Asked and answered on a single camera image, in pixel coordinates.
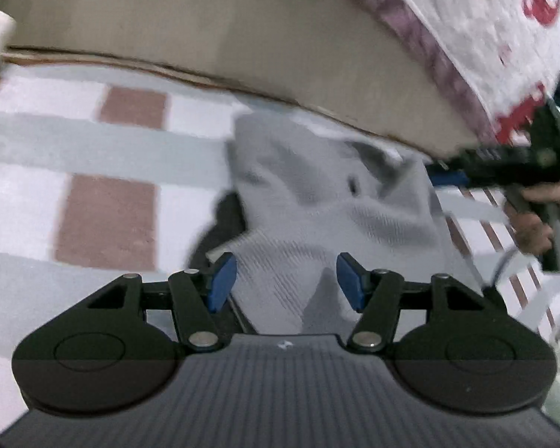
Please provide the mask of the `person's right hand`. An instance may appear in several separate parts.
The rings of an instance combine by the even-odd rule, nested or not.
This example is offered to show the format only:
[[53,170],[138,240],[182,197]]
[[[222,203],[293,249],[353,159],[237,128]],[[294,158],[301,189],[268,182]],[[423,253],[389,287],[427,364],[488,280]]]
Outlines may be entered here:
[[[560,182],[522,188],[521,193],[529,202],[553,202],[560,207]],[[551,248],[553,229],[545,224],[537,214],[531,211],[520,211],[509,200],[505,202],[504,211],[514,230],[514,241],[523,254],[539,256]]]

